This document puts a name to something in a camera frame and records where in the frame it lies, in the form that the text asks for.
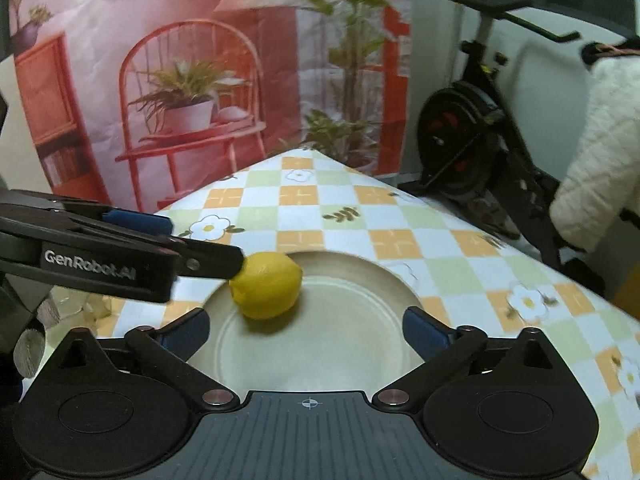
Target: red chair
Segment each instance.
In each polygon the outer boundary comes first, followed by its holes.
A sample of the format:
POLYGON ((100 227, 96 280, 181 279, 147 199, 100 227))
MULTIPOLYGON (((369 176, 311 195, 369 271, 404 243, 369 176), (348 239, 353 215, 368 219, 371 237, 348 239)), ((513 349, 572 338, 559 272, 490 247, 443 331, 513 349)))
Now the red chair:
MULTIPOLYGON (((229 157, 232 171, 237 171, 234 141, 239 137, 255 136, 260 154, 266 158, 262 131, 262 67, 253 43, 239 30, 213 20, 187 20, 158 28, 140 40, 127 54, 120 69, 119 92, 125 151, 115 160, 129 163, 136 205, 144 210, 138 161, 142 158, 165 156, 174 187, 174 195, 158 201, 163 208, 194 191, 183 189, 175 161, 175 154, 222 144, 229 157), (154 88, 149 72, 170 68, 176 61, 215 61, 223 63, 235 77, 244 80, 242 86, 232 87, 229 95, 220 96, 220 107, 237 106, 249 113, 241 123, 230 127, 212 124, 199 132, 172 135, 163 129, 160 112, 146 118, 140 104, 133 103, 154 88)), ((205 178, 200 185, 211 182, 205 178)))

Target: checkered tablecloth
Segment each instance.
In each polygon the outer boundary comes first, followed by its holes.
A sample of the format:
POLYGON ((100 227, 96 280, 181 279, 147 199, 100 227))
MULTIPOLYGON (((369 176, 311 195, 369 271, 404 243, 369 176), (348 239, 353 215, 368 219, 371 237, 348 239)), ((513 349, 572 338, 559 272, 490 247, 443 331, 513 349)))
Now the checkered tablecloth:
MULTIPOLYGON (((210 184, 160 212, 175 234, 230 243, 246 254, 302 249, 357 254, 385 266, 449 326, 489 336, 541 326, 595 406, 600 435, 585 473, 640 474, 640 324, 607 301, 466 222, 313 150, 293 150, 210 184), (539 319, 507 301, 538 291, 539 319)), ((162 326, 201 305, 220 282, 181 278, 167 305, 120 301, 100 336, 162 326)))

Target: lemon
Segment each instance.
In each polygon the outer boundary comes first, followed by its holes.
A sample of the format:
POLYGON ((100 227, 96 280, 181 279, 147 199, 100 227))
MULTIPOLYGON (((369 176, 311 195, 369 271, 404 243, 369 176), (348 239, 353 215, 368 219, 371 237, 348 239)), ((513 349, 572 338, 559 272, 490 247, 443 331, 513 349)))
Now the lemon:
POLYGON ((302 285, 302 269, 286 254, 255 253, 229 280, 231 296, 245 316, 270 319, 289 310, 302 285))

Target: leaf print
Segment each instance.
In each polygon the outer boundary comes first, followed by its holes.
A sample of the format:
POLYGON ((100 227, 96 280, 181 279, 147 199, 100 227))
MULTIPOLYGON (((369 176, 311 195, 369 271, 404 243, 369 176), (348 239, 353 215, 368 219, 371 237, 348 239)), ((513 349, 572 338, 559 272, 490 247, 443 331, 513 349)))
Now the leaf print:
POLYGON ((554 298, 553 296, 542 295, 542 301, 546 306, 556 306, 558 303, 558 298, 554 298))
POLYGON ((518 311, 513 307, 509 307, 507 309, 507 319, 516 319, 518 317, 518 311))
POLYGON ((345 207, 345 208, 343 208, 343 210, 344 211, 348 211, 349 213, 351 213, 355 217, 360 216, 360 213, 358 213, 358 211, 356 209, 354 209, 353 207, 345 207))
POLYGON ((503 249, 505 248, 504 243, 502 243, 501 240, 498 240, 498 238, 495 238, 491 235, 480 235, 480 237, 487 242, 489 245, 491 245, 491 247, 493 247, 494 249, 503 249))
POLYGON ((244 229, 242 229, 241 227, 237 227, 237 226, 231 224, 229 227, 227 227, 225 229, 225 233, 230 233, 230 234, 244 233, 244 229))

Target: bookshelf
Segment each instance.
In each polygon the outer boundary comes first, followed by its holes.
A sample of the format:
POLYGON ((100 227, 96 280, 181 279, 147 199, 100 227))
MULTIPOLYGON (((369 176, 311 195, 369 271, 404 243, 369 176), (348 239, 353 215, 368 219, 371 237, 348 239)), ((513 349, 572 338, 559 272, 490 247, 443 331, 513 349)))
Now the bookshelf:
POLYGON ((31 138, 53 193, 110 203, 78 108, 64 33, 15 59, 31 138))

